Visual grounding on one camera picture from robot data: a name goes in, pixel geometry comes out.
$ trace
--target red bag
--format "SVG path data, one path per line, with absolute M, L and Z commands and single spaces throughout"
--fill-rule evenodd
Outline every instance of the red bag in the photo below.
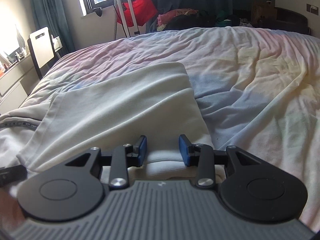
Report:
M 133 21 L 128 2 L 124 2 L 123 6 L 124 17 L 127 22 L 127 26 L 133 27 Z M 158 13 L 158 10 L 153 5 L 151 0 L 132 0 L 132 7 L 138 26 L 143 26 L 148 20 L 150 20 L 153 16 L 155 16 Z M 117 22 L 122 23 L 119 8 L 117 8 L 117 12 Z

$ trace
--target gray ribbed panel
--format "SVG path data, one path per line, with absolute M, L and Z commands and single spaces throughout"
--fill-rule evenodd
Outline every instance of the gray ribbed panel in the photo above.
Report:
M 12 233 L 17 240 L 309 240 L 298 220 L 259 225 L 229 213 L 212 191 L 189 181 L 136 181 L 112 191 L 89 216 L 65 224 L 28 220 Z

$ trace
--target wall outlet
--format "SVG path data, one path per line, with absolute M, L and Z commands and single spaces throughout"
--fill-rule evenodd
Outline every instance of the wall outlet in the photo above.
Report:
M 307 4 L 307 11 L 315 15 L 319 15 L 319 7 Z

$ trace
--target vanity table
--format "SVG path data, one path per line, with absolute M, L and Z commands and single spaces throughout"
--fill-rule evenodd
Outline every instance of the vanity table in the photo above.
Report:
M 0 77 L 0 114 L 17 109 L 38 84 L 30 54 Z

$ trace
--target metal bolt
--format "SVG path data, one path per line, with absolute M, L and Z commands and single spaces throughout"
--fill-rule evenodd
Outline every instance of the metal bolt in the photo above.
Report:
M 207 186 L 211 186 L 212 184 L 213 184 L 213 180 L 209 178 L 203 178 L 198 180 L 199 186 L 207 187 Z
M 115 178 L 110 182 L 110 184 L 114 187 L 122 187 L 126 183 L 127 183 L 127 181 L 123 178 Z

